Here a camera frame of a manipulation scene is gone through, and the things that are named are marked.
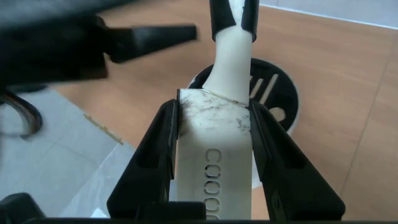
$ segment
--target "wooden floor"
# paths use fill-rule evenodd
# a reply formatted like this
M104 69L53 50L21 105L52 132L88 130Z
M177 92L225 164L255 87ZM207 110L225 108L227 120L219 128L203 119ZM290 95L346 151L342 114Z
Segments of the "wooden floor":
M137 146L159 106L214 61L208 1L157 1L107 12L110 26L195 23L200 40L109 64L110 79L57 90ZM398 220L398 30L260 8L253 55L300 90L293 138L346 203L345 219ZM267 218L253 192L253 218Z

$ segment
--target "clamp jaw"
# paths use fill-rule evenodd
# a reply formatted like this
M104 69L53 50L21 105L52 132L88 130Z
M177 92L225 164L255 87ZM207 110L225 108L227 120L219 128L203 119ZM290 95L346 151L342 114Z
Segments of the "clamp jaw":
M206 218L203 202L168 200L170 180L174 178L180 107L178 100L160 107L108 200L112 218ZM273 115L255 101L250 101L248 110L254 157L270 220L341 220L345 212L343 201Z

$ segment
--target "white plastic rod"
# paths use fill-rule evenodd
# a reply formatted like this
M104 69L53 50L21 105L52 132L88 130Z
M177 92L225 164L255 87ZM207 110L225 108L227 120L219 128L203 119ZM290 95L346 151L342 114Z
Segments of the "white plastic rod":
M180 90L177 201L204 202L209 220L251 219L249 110L204 90Z
M229 0L236 25L217 33L216 59L203 89L248 106L252 34L241 27L244 3Z
M180 90L178 99L177 200L204 202L209 220L251 218L252 139L245 106L254 33L242 28L242 19L244 7L258 1L247 1L254 0L210 1L215 64L202 90ZM257 15L255 6L249 11Z

